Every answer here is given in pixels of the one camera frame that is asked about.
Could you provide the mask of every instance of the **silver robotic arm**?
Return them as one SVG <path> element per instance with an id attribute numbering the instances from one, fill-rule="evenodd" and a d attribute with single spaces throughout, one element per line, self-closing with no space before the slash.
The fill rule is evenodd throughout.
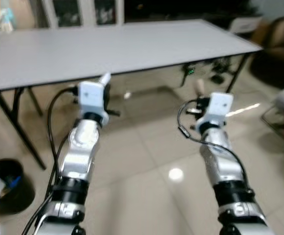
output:
<path id="1" fill-rule="evenodd" d="M 197 119 L 201 141 L 209 143 L 200 152 L 219 206 L 220 235 L 274 235 L 223 129 L 232 102 L 231 94 L 212 93 L 210 98 L 199 97 L 196 109 L 187 110 Z"/>
<path id="2" fill-rule="evenodd" d="M 110 74 L 98 83 L 79 85 L 81 121 L 69 135 L 69 149 L 60 168 L 59 179 L 52 188 L 50 200 L 40 214 L 34 235 L 85 235 L 79 226 L 85 216 L 85 200 L 94 169 L 94 156 L 98 148 L 99 129 L 109 120 Z M 201 140 L 192 138 L 179 122 L 182 134 L 202 145 L 201 154 L 206 164 L 209 181 L 218 202 L 218 220 L 223 225 L 220 235 L 274 235 L 255 200 L 242 162 L 232 151 L 223 129 L 233 97 L 213 93 L 196 100 L 197 108 L 187 110 L 197 119 L 195 130 Z"/>
<path id="3" fill-rule="evenodd" d="M 46 204 L 34 235 L 85 235 L 79 226 L 85 216 L 85 200 L 94 169 L 99 129 L 109 120 L 110 74 L 98 83 L 79 84 L 81 120 L 69 134 L 69 148 L 60 168 L 58 183 L 53 187 L 51 200 Z"/>

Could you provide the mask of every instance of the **black cable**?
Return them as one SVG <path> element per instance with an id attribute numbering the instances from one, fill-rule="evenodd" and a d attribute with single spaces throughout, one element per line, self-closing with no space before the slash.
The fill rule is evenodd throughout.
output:
<path id="1" fill-rule="evenodd" d="M 31 227 L 31 225 L 33 224 L 34 220 L 37 218 L 38 214 L 40 213 L 40 211 L 44 208 L 44 206 L 49 202 L 49 200 L 51 199 L 51 197 L 53 196 L 53 192 L 51 192 L 48 197 L 43 201 L 42 204 L 40 204 L 39 208 L 34 212 L 34 214 L 31 216 L 31 218 L 29 219 L 29 222 L 26 224 L 23 232 L 21 235 L 26 235 Z"/>
<path id="2" fill-rule="evenodd" d="M 59 156 L 60 156 L 60 152 L 61 152 L 61 150 L 62 150 L 66 140 L 68 139 L 69 134 L 70 134 L 70 132 L 68 132 L 66 134 L 66 136 L 63 138 L 63 140 L 61 141 L 61 143 L 60 143 L 60 145 L 58 147 L 58 151 L 57 151 L 57 155 L 56 155 L 56 161 L 57 162 L 58 162 L 58 159 L 59 159 Z M 48 194 L 50 193 L 50 190 L 51 190 L 51 187 L 52 187 L 52 183 L 53 183 L 55 170 L 56 170 L 56 166 L 54 164 L 53 168 L 52 168 L 52 171 L 51 171 L 51 174 L 50 174 L 50 177 L 49 177 L 49 180 L 48 180 L 48 185 L 47 185 L 45 199 L 47 198 Z"/>
<path id="3" fill-rule="evenodd" d="M 52 126 L 51 126 L 51 116 L 52 116 L 52 111 L 53 111 L 53 107 L 54 104 L 56 102 L 56 100 L 65 92 L 72 92 L 73 88 L 65 88 L 62 89 L 61 91 L 59 91 L 54 98 L 52 99 L 48 111 L 47 111 L 47 137 L 49 140 L 49 144 L 50 144 L 50 148 L 52 150 L 52 154 L 53 154 L 53 159 L 54 159 L 54 166 L 53 168 L 55 168 L 55 183 L 57 182 L 58 178 L 59 178 L 59 165 L 57 162 L 57 153 L 56 153 L 56 148 L 55 148 L 55 142 L 54 142 L 54 136 L 53 136 L 53 131 L 52 131 Z"/>
<path id="4" fill-rule="evenodd" d="M 190 103 L 194 103 L 194 102 L 197 102 L 197 99 L 192 99 L 192 100 L 189 100 L 189 101 L 183 103 L 182 106 L 180 107 L 180 109 L 178 110 L 178 112 L 177 112 L 178 129 L 185 136 L 185 138 L 190 139 L 191 141 L 194 141 L 194 142 L 197 142 L 197 143 L 200 143 L 200 144 L 205 144 L 205 145 L 208 145 L 208 146 L 211 146 L 211 147 L 221 148 L 221 149 L 229 152 L 236 159 L 236 161 L 240 164 L 240 167 L 242 169 L 243 178 L 245 180 L 247 187 L 249 187 L 246 169 L 244 167 L 243 162 L 239 159 L 239 157 L 236 155 L 236 153 L 234 153 L 232 150 L 230 150 L 230 149 L 228 149 L 228 148 L 226 148 L 226 147 L 224 147 L 220 144 L 215 144 L 215 143 L 211 143 L 211 142 L 207 142 L 207 141 L 201 141 L 201 140 L 193 138 L 191 133 L 181 124 L 180 117 L 181 117 L 182 112 Z"/>

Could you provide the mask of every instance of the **trash bin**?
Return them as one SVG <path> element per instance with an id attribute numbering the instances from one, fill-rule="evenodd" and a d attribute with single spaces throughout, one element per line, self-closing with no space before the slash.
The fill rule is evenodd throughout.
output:
<path id="1" fill-rule="evenodd" d="M 24 174 L 22 165 L 14 159 L 0 160 L 0 178 L 12 187 L 0 198 L 0 214 L 16 214 L 28 208 L 35 191 L 31 180 Z"/>

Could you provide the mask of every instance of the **chair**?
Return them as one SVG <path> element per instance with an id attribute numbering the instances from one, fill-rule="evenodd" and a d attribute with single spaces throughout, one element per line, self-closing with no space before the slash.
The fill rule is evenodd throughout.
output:
<path id="1" fill-rule="evenodd" d="M 284 89 L 284 18 L 271 24 L 263 46 L 265 50 L 255 55 L 250 71 L 259 80 Z"/>

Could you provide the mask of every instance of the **black table leg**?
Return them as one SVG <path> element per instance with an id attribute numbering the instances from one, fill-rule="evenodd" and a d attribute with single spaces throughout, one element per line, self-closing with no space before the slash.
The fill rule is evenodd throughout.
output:
<path id="1" fill-rule="evenodd" d="M 35 95 L 34 95 L 34 93 L 33 93 L 33 91 L 32 91 L 32 87 L 28 87 L 28 91 L 29 91 L 29 95 L 30 95 L 30 97 L 31 97 L 31 99 L 32 99 L 32 101 L 33 101 L 33 103 L 34 103 L 34 106 L 35 106 L 36 111 L 37 111 L 38 114 L 42 117 L 42 116 L 43 116 L 43 112 L 42 112 L 42 110 L 41 110 L 41 108 L 40 108 L 40 105 L 39 105 L 39 103 L 38 103 L 38 100 L 36 99 L 36 97 L 35 97 Z"/>
<path id="2" fill-rule="evenodd" d="M 181 81 L 181 85 L 180 87 L 183 87 L 186 81 L 186 77 L 189 75 L 189 66 L 191 65 L 191 63 L 186 63 L 183 65 L 182 70 L 184 72 L 182 81 Z"/>
<path id="3" fill-rule="evenodd" d="M 24 88 L 16 88 L 14 93 L 14 103 L 13 103 L 13 109 L 11 111 L 12 115 L 14 116 L 15 120 L 18 120 L 18 114 L 19 114 L 19 102 L 21 94 L 23 93 Z"/>
<path id="4" fill-rule="evenodd" d="M 2 97 L 1 93 L 0 93 L 0 107 L 1 109 L 4 111 L 4 113 L 6 114 L 6 116 L 8 117 L 9 121 L 12 123 L 12 125 L 14 126 L 14 128 L 16 129 L 16 131 L 18 132 L 18 134 L 20 135 L 23 143 L 25 144 L 25 146 L 29 149 L 29 151 L 32 153 L 34 159 L 37 161 L 37 163 L 39 164 L 39 166 L 41 167 L 41 169 L 45 170 L 46 166 L 44 164 L 44 162 L 42 161 L 42 159 L 40 158 L 38 152 L 36 151 L 36 149 L 34 148 L 33 144 L 31 143 L 31 141 L 29 140 L 28 136 L 26 135 L 26 133 L 24 132 L 24 130 L 22 129 L 22 127 L 19 125 L 17 119 L 15 119 L 13 113 L 11 112 L 11 110 L 9 109 L 6 101 L 4 100 L 4 98 Z"/>
<path id="5" fill-rule="evenodd" d="M 235 84 L 235 82 L 236 82 L 236 80 L 237 80 L 237 78 L 238 78 L 238 76 L 239 76 L 239 74 L 240 74 L 240 71 L 241 71 L 242 68 L 244 67 L 245 62 L 246 62 L 246 60 L 248 59 L 249 55 L 250 55 L 250 54 L 245 54 L 245 55 L 243 56 L 243 58 L 241 59 L 240 65 L 239 65 L 238 69 L 236 70 L 236 72 L 234 73 L 230 85 L 228 86 L 228 88 L 227 88 L 226 91 L 225 91 L 226 93 L 230 93 L 230 92 L 231 92 L 231 90 L 232 90 L 232 88 L 233 88 L 233 86 L 234 86 L 234 84 Z"/>

